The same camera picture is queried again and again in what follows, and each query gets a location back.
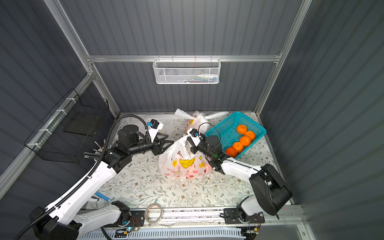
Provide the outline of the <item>teal plastic basket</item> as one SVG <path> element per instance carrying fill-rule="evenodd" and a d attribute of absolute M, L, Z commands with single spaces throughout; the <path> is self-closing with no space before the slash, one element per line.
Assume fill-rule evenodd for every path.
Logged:
<path fill-rule="evenodd" d="M 205 133 L 205 136 L 219 137 L 223 150 L 226 150 L 241 138 L 242 134 L 237 132 L 237 126 L 239 125 L 245 125 L 248 131 L 256 135 L 250 145 L 245 147 L 244 150 L 235 157 L 236 160 L 239 160 L 244 153 L 250 150 L 251 147 L 267 133 L 267 130 L 255 120 L 241 112 L 235 112 L 219 122 L 215 127 L 209 129 Z"/>

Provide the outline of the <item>clear plastic bag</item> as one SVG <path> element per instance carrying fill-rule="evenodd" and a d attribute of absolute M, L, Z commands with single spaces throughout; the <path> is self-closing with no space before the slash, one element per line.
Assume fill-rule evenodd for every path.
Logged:
<path fill-rule="evenodd" d="M 179 179 L 192 179 L 210 174 L 213 168 L 205 155 L 200 152 L 192 153 L 191 147 L 187 136 L 175 141 L 159 156 L 161 173 Z"/>

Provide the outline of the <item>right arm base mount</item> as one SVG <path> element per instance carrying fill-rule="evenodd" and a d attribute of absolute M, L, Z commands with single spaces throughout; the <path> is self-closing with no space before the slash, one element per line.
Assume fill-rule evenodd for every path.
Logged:
<path fill-rule="evenodd" d="M 263 212 L 259 212 L 253 215 L 247 215 L 243 210 L 238 208 L 225 208 L 220 217 L 225 220 L 227 225 L 235 224 L 263 224 L 265 218 Z"/>

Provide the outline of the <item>cartoon printed plastic bag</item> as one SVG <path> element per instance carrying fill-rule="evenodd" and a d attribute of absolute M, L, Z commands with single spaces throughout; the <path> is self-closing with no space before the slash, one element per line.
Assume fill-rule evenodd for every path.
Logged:
<path fill-rule="evenodd" d="M 184 127 L 184 136 L 187 135 L 187 131 L 189 129 L 196 129 L 200 133 L 205 134 L 210 128 L 212 128 L 212 124 L 209 122 L 209 120 L 223 117 L 226 114 L 228 114 L 228 112 L 218 112 L 211 115 L 205 115 L 204 113 L 195 111 L 190 115 L 181 109 L 177 109 L 175 111 L 176 116 L 187 120 L 187 123 Z"/>

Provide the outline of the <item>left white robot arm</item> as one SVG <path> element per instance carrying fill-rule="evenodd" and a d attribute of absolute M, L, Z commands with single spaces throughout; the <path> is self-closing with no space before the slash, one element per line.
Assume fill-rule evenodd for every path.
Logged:
<path fill-rule="evenodd" d="M 152 152 L 157 156 L 169 148 L 173 141 L 160 133 L 162 128 L 162 123 L 151 120 L 145 133 L 136 125 L 118 130 L 118 139 L 81 180 L 44 209 L 37 207 L 30 213 L 35 236 L 40 240 L 76 240 L 106 225 L 134 228 L 130 208 L 121 201 L 112 201 L 107 207 L 86 214 L 79 214 L 79 210 L 100 187 L 130 164 L 134 155 Z"/>

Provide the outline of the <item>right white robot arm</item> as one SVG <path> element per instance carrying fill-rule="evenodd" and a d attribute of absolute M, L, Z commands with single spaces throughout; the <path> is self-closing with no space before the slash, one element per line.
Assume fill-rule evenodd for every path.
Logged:
<path fill-rule="evenodd" d="M 187 137 L 193 153 L 200 152 L 208 158 L 212 169 L 249 183 L 253 195 L 243 199 L 236 207 L 236 217 L 224 214 L 226 219 L 249 222 L 254 215 L 267 213 L 277 216 L 279 210 L 293 196 L 292 190 L 279 172 L 270 164 L 252 166 L 230 157 L 222 149 L 218 136 L 205 137 L 193 134 Z"/>

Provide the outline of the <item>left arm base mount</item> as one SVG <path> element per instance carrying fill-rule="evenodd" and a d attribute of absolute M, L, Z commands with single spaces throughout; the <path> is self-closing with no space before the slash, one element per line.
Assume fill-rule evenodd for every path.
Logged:
<path fill-rule="evenodd" d="M 144 217 L 145 211 L 140 210 L 130 210 L 129 212 L 125 211 L 121 214 L 118 220 L 113 224 L 105 225 L 106 228 L 112 227 L 122 227 L 122 228 L 139 228 L 144 226 Z"/>

